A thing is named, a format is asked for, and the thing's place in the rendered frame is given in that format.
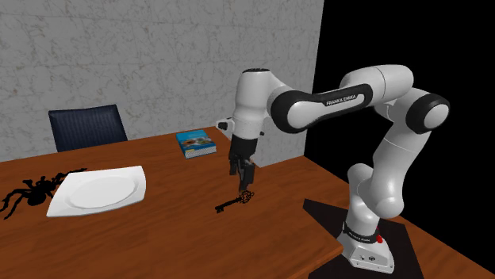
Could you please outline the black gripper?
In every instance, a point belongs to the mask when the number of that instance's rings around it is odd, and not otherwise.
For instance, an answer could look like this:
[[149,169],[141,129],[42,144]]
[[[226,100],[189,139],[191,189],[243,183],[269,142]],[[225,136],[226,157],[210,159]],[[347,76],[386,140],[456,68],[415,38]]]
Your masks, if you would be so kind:
[[239,191],[243,192],[254,181],[255,164],[251,157],[255,153],[258,139],[243,139],[238,136],[232,136],[231,147],[228,153],[229,174],[240,175]]

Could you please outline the black ornate key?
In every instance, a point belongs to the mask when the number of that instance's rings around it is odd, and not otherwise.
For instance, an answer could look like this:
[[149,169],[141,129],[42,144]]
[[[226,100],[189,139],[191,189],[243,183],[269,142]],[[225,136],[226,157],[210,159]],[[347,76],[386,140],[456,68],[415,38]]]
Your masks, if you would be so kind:
[[240,204],[246,204],[254,197],[255,193],[249,190],[243,191],[237,198],[227,201],[223,204],[219,204],[218,206],[215,207],[215,210],[217,213],[223,212],[224,208],[227,206],[230,206],[232,204],[240,203]]

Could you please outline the blue book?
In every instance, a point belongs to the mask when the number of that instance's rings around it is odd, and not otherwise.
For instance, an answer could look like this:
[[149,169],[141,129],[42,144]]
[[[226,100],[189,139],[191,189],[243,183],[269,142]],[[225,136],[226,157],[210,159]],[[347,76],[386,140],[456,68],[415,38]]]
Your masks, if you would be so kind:
[[203,130],[180,132],[175,137],[186,159],[217,152],[217,145]]

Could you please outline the white square plate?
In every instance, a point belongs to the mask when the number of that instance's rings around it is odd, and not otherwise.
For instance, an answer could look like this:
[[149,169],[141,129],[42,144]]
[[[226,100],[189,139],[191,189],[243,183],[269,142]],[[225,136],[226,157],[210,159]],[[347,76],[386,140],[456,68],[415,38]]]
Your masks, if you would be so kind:
[[142,166],[70,173],[57,189],[47,217],[87,216],[139,203],[146,192]]

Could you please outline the dark blue chair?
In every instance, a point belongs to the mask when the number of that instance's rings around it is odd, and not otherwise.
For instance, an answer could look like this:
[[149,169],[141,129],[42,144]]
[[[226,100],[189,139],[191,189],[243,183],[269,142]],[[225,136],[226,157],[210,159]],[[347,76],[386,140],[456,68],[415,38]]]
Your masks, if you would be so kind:
[[115,104],[48,112],[56,150],[72,151],[128,140]]

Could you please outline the black spider figure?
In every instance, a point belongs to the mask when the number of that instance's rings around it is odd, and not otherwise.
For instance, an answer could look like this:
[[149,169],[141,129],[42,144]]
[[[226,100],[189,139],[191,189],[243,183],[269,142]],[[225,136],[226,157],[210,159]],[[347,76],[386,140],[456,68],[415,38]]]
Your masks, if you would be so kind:
[[23,180],[22,183],[26,185],[26,188],[13,189],[0,200],[0,202],[2,202],[0,212],[4,212],[10,208],[10,211],[4,217],[4,220],[8,220],[13,215],[17,209],[17,206],[23,200],[26,200],[26,203],[29,206],[37,206],[43,204],[48,197],[52,199],[54,197],[54,192],[59,186],[61,186],[69,174],[80,173],[83,171],[86,171],[86,168],[71,170],[67,173],[58,173],[55,177],[50,179],[47,179],[45,176],[41,176],[36,182],[32,179]]

